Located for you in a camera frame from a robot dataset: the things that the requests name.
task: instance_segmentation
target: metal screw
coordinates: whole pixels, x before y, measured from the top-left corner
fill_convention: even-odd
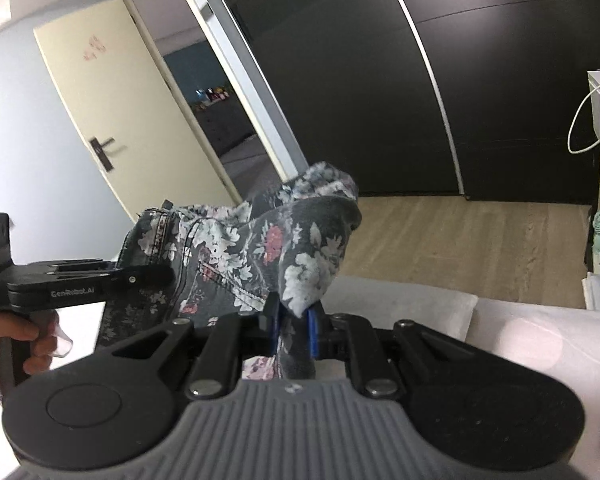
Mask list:
[[[398,385],[391,379],[371,379],[366,385],[367,390],[373,397],[386,397],[398,391]]]
[[[216,396],[221,390],[222,384],[215,379],[200,379],[189,385],[189,391],[201,399]]]
[[[295,395],[302,391],[302,386],[300,386],[300,384],[297,383],[291,383],[285,386],[285,391],[288,394]]]

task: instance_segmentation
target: gray ribbed grip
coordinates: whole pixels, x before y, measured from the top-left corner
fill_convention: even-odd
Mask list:
[[[423,441],[402,408],[369,400],[349,381],[239,381],[218,400],[194,402],[157,447],[99,471],[25,463],[10,480],[582,480],[565,464],[494,473]]]

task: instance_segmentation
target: sliding wardrobe door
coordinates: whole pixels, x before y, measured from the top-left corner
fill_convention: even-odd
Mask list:
[[[600,68],[600,0],[404,0],[440,85],[466,195],[590,203],[598,152],[566,136]],[[589,105],[573,146],[595,140]]]
[[[459,192],[441,103],[399,0],[223,5],[309,163],[348,171],[363,194]]]

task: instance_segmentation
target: white mattress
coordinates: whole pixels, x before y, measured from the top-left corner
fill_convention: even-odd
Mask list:
[[[413,319],[461,341],[477,302],[477,296],[457,290],[353,276],[337,277],[322,298],[330,314],[359,314],[376,328],[393,328],[399,319]]]
[[[480,299],[466,342],[554,377],[580,397],[586,424],[571,464],[600,480],[600,312]]]

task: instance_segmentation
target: blue wall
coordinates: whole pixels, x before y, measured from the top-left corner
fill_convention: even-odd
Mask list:
[[[0,211],[18,264],[113,258],[133,222],[84,147],[33,29],[104,0],[61,0],[0,32]]]
[[[202,41],[164,56],[169,70],[187,102],[198,100],[197,89],[224,86],[228,82],[208,41]]]

